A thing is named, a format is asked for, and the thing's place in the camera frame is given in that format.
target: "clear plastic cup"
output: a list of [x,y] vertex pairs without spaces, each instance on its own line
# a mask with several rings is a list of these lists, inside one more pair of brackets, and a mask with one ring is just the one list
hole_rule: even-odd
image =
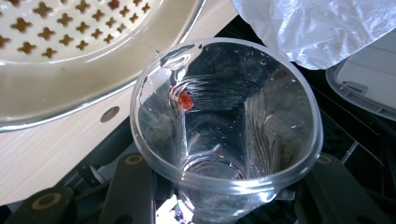
[[134,86],[134,140],[194,223],[234,223],[301,179],[322,146],[318,105],[286,59],[211,38],[165,50]]

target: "metal ring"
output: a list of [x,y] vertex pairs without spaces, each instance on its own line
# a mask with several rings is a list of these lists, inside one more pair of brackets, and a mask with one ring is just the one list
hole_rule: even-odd
[[[45,202],[44,199],[46,199],[48,197],[52,197],[51,201],[50,202]],[[61,198],[62,198],[62,195],[60,193],[57,193],[57,192],[56,193],[45,194],[45,195],[39,197],[38,199],[36,199],[32,203],[32,208],[35,209],[35,210],[47,209],[49,207],[52,207],[56,203],[58,203],[61,200]]]
[[329,164],[332,164],[332,158],[325,156],[323,154],[320,154],[319,157],[317,158],[317,162],[329,165]]
[[127,159],[125,159],[125,163],[127,163],[129,165],[135,165],[135,164],[138,164],[139,162],[141,162],[142,160],[143,160],[142,156],[132,155],[132,156],[128,157]]

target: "black plastic part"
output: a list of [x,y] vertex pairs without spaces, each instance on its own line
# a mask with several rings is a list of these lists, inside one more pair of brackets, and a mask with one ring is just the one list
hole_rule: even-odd
[[387,224],[387,216],[335,157],[322,154],[296,185],[299,223]]
[[80,164],[101,167],[114,161],[125,148],[130,146],[132,138],[129,117],[117,129],[108,135]]
[[155,200],[168,200],[175,194],[175,185],[161,175],[156,175],[157,190],[155,192]]
[[85,178],[80,175],[77,167],[73,168],[66,176],[64,176],[64,178],[62,178],[55,187],[70,188],[76,195],[92,188],[85,181]]
[[75,200],[78,208],[78,224],[98,223],[109,186],[110,181],[107,181],[76,196]]
[[8,206],[0,206],[0,223],[5,223],[6,220],[11,216],[12,212]]
[[348,135],[379,157],[380,130],[366,117],[366,111],[352,105],[329,86],[325,71],[310,71],[298,67],[310,84],[319,108],[339,124]]
[[78,165],[76,167],[79,176],[81,176],[84,181],[90,186],[95,187],[100,185],[98,179],[96,179],[95,175],[93,174],[91,167],[89,165]]
[[254,209],[236,224],[294,224],[295,220],[292,201],[274,200]]
[[155,173],[139,153],[122,157],[111,181],[100,224],[155,223]]
[[373,190],[365,189],[366,192],[370,195],[370,197],[375,201],[381,210],[388,215],[389,220],[392,223],[396,223],[396,201],[392,200],[388,197],[385,197],[382,194],[379,194]]
[[245,39],[263,45],[262,41],[256,36],[250,25],[247,24],[240,16],[236,16],[218,34],[216,34],[216,37]]
[[73,190],[51,188],[26,199],[6,224],[69,224],[75,222],[76,214]]

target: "perforated bowl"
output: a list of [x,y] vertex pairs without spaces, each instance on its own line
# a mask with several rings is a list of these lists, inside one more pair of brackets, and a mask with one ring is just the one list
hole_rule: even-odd
[[204,1],[2,0],[0,132],[60,118],[133,84]]

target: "plastic bag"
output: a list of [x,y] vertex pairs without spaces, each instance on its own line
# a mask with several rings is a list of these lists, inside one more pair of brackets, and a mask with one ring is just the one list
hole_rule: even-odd
[[270,49],[326,69],[396,27],[395,0],[232,0]]

